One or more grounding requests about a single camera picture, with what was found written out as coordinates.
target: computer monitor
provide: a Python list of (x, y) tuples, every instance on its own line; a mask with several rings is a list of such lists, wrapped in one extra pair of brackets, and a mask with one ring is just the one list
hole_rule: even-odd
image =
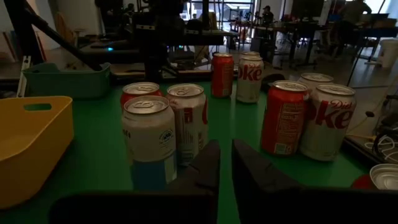
[(319, 17), (324, 0), (294, 0), (291, 15), (298, 18)]

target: diet coke logo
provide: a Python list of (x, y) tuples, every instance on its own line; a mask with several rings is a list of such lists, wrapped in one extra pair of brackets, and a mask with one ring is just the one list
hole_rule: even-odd
[(308, 109), (308, 119), (315, 120), (315, 124), (322, 125), (326, 124), (328, 128), (333, 129), (345, 129), (349, 125), (349, 121), (353, 117), (353, 111), (347, 110), (353, 107), (352, 103), (344, 104), (340, 100), (332, 100), (330, 102), (330, 107), (337, 110), (331, 110), (326, 113), (329, 107), (329, 101), (323, 100), (320, 103), (319, 109), (315, 105), (310, 104)]
[(259, 81), (261, 79), (262, 70), (260, 65), (249, 64), (244, 65), (243, 69), (239, 68), (239, 79), (250, 81)]

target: floor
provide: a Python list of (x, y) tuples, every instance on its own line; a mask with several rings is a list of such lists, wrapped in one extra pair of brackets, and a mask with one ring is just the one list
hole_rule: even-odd
[[(228, 50), (226, 46), (220, 46), (220, 52), (229, 52), (233, 54), (235, 62), (238, 61), (239, 53), (242, 51), (249, 51), (250, 45), (245, 44), (241, 46), (240, 50)], [(288, 52), (289, 46), (286, 46), (282, 41), (277, 41), (278, 51)], [(217, 48), (210, 46), (211, 51), (215, 51)], [(277, 73), (281, 73), (289, 80), (298, 80), (301, 73), (305, 72), (317, 72), (324, 73), (332, 76), (335, 79), (335, 83), (346, 85), (351, 73), (353, 64), (350, 62), (351, 55), (349, 54), (352, 50), (347, 49), (344, 56), (339, 60), (331, 60), (330, 57), (326, 57), (315, 52), (312, 52), (311, 60), (316, 60), (318, 65), (314, 69), (313, 67), (302, 67), (298, 70), (289, 68), (287, 62), (283, 63), (282, 70), (275, 70)], [(305, 57), (307, 51), (306, 46), (300, 47), (296, 50), (295, 60), (300, 61)], [(363, 55), (370, 55), (371, 49), (365, 49)], [(67, 60), (71, 60), (73, 56), (65, 53), (62, 49), (54, 49), (46, 51), (48, 62), (53, 62), (62, 68), (65, 66)], [(274, 66), (280, 66), (281, 60), (287, 60), (288, 56), (275, 56)], [(391, 69), (383, 69), (374, 65), (366, 65), (365, 59), (359, 59), (353, 73), (353, 77), (349, 83), (350, 87), (356, 89), (356, 98), (358, 101), (357, 109), (351, 127), (356, 126), (358, 123), (363, 121), (366, 117), (366, 111), (378, 112), (380, 102), (384, 101), (386, 93), (394, 94), (397, 91), (397, 80), (398, 80), (398, 62)], [(13, 64), (0, 64), (0, 79), (18, 78), (20, 74), (20, 63)], [(129, 70), (132, 68), (142, 68), (142, 65), (114, 65), (114, 68), (119, 72), (121, 70)], [(210, 65), (204, 65), (199, 69), (210, 69)], [(352, 134), (358, 135), (370, 135), (371, 130), (375, 126), (375, 119), (369, 118), (360, 128), (352, 131)]]

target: green tabletop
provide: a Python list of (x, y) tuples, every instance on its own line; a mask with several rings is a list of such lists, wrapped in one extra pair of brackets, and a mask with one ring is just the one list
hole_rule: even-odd
[[(197, 83), (208, 96), (209, 138), (221, 146), (219, 223), (239, 223), (231, 177), (231, 140), (246, 141), (260, 151), (262, 120), (267, 97), (247, 105), (231, 98), (210, 96), (210, 83)], [(165, 92), (169, 85), (162, 85)], [(46, 223), (53, 202), (88, 190), (131, 190), (126, 150), (121, 131), (119, 98), (121, 86), (100, 100), (74, 101), (75, 138), (44, 184), (28, 202), (0, 212), (0, 223)], [(297, 154), (269, 158), (280, 170), (310, 186), (349, 187), (368, 170), (352, 157), (341, 153), (335, 162), (318, 162)]]

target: nutrition label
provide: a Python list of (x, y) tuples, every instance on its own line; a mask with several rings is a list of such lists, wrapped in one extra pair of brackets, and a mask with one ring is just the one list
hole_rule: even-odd
[(290, 154), (297, 148), (303, 127), (303, 103), (285, 103), (280, 113), (275, 152)]

